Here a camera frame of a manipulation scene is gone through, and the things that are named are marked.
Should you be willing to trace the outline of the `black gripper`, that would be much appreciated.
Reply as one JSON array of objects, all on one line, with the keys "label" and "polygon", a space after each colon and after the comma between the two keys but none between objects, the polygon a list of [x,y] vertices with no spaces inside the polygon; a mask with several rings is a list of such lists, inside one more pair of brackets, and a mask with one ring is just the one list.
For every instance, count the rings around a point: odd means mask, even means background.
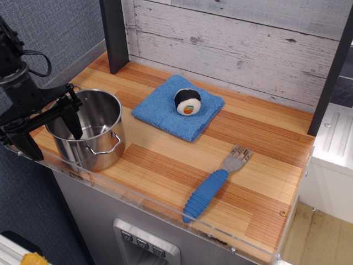
[{"label": "black gripper", "polygon": [[28,65],[19,65],[1,77],[1,88],[10,107],[1,114],[1,142],[14,145],[25,156],[41,161],[44,156],[30,132],[56,118],[62,118],[75,140],[82,135],[77,112],[82,105],[74,85],[40,89],[30,76]]}]

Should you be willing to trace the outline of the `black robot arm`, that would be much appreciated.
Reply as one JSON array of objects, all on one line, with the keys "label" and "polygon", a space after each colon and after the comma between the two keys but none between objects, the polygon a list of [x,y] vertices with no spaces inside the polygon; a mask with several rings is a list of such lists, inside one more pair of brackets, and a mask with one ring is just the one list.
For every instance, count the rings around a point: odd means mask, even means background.
[{"label": "black robot arm", "polygon": [[76,140],[83,135],[78,117],[82,102],[71,83],[40,89],[31,74],[47,77],[52,72],[51,61],[47,72],[38,73],[22,60],[23,55],[39,55],[25,50],[16,31],[1,20],[1,89],[11,105],[1,114],[1,143],[15,146],[34,161],[43,160],[43,154],[30,132],[61,118]]}]

